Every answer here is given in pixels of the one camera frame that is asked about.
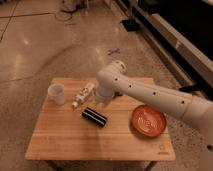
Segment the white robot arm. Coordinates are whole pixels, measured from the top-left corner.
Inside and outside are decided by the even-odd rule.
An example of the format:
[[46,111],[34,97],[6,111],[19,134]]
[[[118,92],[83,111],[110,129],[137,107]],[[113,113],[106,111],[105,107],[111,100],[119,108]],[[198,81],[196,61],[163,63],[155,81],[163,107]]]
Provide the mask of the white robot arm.
[[96,76],[97,98],[105,101],[111,99],[115,92],[120,92],[182,120],[205,136],[213,135],[213,101],[136,81],[124,75],[126,70],[121,61],[114,61],[102,68]]

